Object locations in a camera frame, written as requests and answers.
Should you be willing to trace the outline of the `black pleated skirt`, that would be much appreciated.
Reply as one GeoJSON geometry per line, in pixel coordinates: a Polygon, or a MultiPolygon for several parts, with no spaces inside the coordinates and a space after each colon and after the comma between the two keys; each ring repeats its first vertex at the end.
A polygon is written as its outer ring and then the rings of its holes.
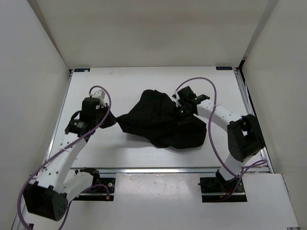
{"type": "Polygon", "coordinates": [[[127,114],[117,117],[117,123],[124,133],[144,137],[158,148],[183,150],[202,146],[206,123],[181,111],[166,93],[145,90],[127,114]]]}

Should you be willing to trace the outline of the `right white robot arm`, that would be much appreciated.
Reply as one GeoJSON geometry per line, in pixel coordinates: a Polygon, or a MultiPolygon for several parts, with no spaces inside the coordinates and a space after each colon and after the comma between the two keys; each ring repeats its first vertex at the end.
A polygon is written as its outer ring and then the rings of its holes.
{"type": "Polygon", "coordinates": [[[260,150],[265,147],[265,141],[257,118],[252,114],[240,115],[216,104],[207,95],[197,96],[194,93],[183,95],[177,93],[177,103],[180,115],[196,114],[208,119],[207,132],[212,149],[221,163],[217,171],[215,185],[220,191],[227,191],[238,178],[241,169],[260,150]],[[211,124],[214,123],[227,133],[229,155],[223,161],[213,143],[211,124]]]}

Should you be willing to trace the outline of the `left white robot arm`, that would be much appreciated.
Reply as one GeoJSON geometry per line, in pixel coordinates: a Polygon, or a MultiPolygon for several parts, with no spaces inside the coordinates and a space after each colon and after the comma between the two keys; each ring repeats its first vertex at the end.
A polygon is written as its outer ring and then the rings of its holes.
{"type": "Polygon", "coordinates": [[[65,179],[95,129],[110,127],[115,122],[102,96],[83,100],[82,109],[73,114],[65,129],[59,147],[60,155],[54,155],[46,168],[25,186],[23,196],[28,212],[59,221],[69,202],[82,191],[95,192],[100,188],[99,172],[95,168],[81,168],[73,178],[65,179]]]}

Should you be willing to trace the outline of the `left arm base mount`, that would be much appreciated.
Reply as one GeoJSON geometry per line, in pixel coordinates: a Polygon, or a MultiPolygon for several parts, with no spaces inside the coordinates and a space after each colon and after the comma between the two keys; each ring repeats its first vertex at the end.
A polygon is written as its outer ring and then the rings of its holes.
{"type": "Polygon", "coordinates": [[[94,184],[103,184],[104,186],[95,186],[86,192],[77,195],[74,201],[114,201],[116,175],[115,174],[99,174],[92,179],[94,184]]]}

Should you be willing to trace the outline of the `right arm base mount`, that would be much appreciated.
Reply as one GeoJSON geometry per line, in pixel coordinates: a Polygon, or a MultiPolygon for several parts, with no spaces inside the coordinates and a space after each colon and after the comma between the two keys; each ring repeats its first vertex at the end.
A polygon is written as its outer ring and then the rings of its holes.
{"type": "Polygon", "coordinates": [[[219,172],[214,177],[200,177],[202,203],[242,203],[247,196],[242,179],[226,181],[219,172]]]}

